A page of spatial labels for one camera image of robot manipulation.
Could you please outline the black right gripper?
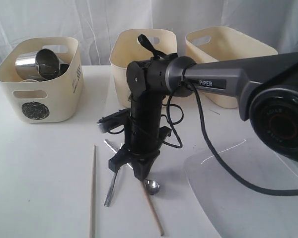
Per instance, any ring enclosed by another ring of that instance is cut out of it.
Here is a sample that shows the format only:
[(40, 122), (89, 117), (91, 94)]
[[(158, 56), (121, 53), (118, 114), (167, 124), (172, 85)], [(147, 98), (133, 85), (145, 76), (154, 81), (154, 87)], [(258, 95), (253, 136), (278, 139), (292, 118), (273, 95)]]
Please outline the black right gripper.
[(160, 154), (162, 142), (170, 136), (170, 128), (160, 127), (162, 94), (131, 96), (130, 115), (124, 129), (123, 147), (108, 161), (108, 168), (117, 172), (131, 163), (134, 176), (144, 180)]

